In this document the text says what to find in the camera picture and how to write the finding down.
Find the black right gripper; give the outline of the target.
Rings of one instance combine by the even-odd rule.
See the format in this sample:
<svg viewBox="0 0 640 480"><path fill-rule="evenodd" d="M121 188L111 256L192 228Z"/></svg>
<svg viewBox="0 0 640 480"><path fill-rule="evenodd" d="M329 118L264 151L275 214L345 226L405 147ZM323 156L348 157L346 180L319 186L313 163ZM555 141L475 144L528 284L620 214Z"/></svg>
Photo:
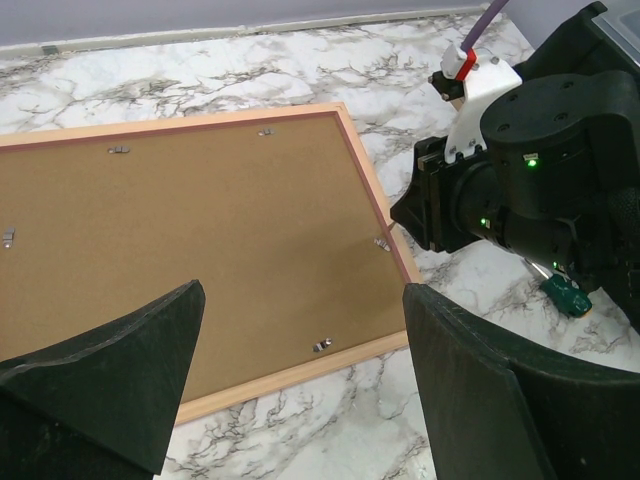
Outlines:
<svg viewBox="0 0 640 480"><path fill-rule="evenodd" d="M448 164L445 147L437 137L415 144L417 184L392 205L391 219L425 250L453 253L478 239L497 244L503 195L488 153L477 147Z"/></svg>

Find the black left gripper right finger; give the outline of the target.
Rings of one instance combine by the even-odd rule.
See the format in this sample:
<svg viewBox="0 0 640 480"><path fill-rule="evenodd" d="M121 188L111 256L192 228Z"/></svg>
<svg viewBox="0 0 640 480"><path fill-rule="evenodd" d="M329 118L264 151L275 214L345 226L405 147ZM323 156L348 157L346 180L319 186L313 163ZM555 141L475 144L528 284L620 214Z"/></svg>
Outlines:
<svg viewBox="0 0 640 480"><path fill-rule="evenodd" d="M484 320L425 284L403 293L440 479L635 479L639 377Z"/></svg>

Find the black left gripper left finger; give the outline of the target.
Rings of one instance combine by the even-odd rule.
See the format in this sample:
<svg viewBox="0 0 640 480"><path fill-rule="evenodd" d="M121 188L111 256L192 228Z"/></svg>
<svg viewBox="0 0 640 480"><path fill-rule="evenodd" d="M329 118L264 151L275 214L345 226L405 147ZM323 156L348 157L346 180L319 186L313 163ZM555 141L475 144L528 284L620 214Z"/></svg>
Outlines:
<svg viewBox="0 0 640 480"><path fill-rule="evenodd" d="M159 475L205 303L192 280L123 317L3 361L2 478Z"/></svg>

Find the pink picture frame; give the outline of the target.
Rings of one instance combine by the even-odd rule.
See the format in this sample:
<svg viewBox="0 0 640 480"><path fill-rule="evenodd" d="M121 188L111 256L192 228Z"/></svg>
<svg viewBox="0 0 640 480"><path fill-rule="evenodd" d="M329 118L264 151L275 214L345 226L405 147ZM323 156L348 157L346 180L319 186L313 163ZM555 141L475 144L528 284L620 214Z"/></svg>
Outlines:
<svg viewBox="0 0 640 480"><path fill-rule="evenodd" d="M1 139L1 356L198 280L179 422L407 344L421 280L345 105Z"/></svg>

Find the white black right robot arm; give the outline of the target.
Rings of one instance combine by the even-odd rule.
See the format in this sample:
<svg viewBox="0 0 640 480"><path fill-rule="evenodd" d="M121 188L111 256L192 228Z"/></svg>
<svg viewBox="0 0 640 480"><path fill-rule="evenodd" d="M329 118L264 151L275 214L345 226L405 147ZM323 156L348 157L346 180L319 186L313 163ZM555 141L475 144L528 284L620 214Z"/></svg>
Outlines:
<svg viewBox="0 0 640 480"><path fill-rule="evenodd" d="M605 291L639 322L639 92L623 71L527 81L483 113L484 145L414 148L392 219L425 250L484 239Z"/></svg>

